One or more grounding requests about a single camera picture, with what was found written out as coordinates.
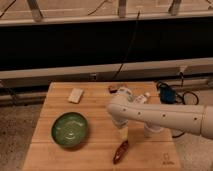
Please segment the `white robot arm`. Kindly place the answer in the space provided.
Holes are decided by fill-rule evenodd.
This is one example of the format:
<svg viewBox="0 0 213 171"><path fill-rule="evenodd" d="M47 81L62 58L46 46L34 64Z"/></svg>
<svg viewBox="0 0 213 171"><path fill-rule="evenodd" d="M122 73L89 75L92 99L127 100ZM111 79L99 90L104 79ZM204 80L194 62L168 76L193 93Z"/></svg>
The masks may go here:
<svg viewBox="0 0 213 171"><path fill-rule="evenodd" d="M133 120L213 139L213 106L147 104L144 100L134 98L126 87L119 88L107 105L116 127Z"/></svg>

